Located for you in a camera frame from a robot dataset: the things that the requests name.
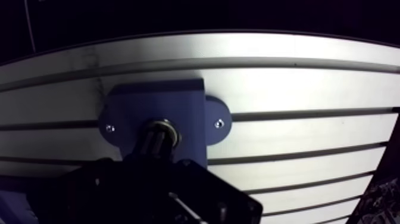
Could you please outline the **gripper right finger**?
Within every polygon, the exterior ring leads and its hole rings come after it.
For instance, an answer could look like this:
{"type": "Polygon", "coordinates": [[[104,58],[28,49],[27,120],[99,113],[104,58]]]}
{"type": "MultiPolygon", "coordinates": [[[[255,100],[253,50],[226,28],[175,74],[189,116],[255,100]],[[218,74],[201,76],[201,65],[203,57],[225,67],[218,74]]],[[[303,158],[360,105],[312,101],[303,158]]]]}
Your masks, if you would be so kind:
{"type": "Polygon", "coordinates": [[[153,132],[159,223],[260,223],[263,207],[193,160],[173,162],[173,140],[153,132]]]}

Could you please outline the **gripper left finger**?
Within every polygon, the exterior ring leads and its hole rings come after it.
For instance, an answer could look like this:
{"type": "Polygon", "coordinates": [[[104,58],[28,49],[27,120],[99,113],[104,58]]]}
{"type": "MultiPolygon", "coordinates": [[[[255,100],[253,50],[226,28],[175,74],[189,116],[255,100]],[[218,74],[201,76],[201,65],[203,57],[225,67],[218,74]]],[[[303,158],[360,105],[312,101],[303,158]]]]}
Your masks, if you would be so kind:
{"type": "Polygon", "coordinates": [[[40,223],[154,223],[152,161],[163,133],[146,131],[123,161],[100,159],[27,194],[40,223]]]}

